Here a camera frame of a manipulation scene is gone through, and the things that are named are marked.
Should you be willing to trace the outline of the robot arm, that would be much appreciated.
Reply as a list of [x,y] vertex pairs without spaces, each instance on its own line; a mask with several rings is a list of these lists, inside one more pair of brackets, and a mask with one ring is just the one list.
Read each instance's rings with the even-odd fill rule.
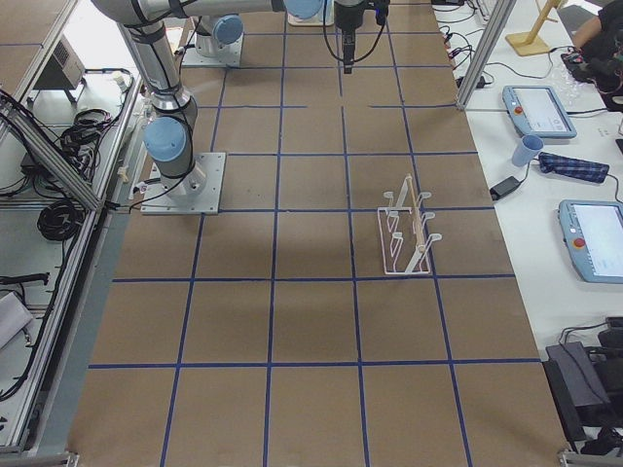
[[151,94],[157,118],[147,126],[144,143],[160,171],[167,196],[197,193],[205,183],[194,154],[195,98],[182,83],[166,37],[166,18],[194,18],[198,35],[216,47],[235,43],[243,33],[240,14],[285,12],[298,19],[326,14],[326,1],[96,1],[115,21]]
[[227,51],[243,35],[239,15],[202,16],[195,20],[196,45],[199,55],[216,57]]

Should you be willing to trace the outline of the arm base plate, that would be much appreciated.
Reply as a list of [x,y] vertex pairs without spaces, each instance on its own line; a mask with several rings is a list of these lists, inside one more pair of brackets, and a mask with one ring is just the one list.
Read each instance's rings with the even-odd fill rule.
[[148,215],[215,215],[219,212],[225,153],[198,153],[194,169],[178,184],[163,178],[153,162],[150,175],[160,181],[147,186],[140,211]]
[[221,44],[211,36],[194,38],[182,60],[189,68],[238,68],[240,66],[243,37],[232,44]]

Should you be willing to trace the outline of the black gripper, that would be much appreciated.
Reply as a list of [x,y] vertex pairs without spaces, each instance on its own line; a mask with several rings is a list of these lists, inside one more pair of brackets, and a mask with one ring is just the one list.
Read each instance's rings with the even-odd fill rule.
[[335,0],[334,15],[335,25],[343,32],[342,52],[343,69],[345,74],[350,74],[354,65],[356,50],[355,31],[363,24],[363,16],[366,11],[375,13],[376,24],[384,27],[389,15],[388,0]]

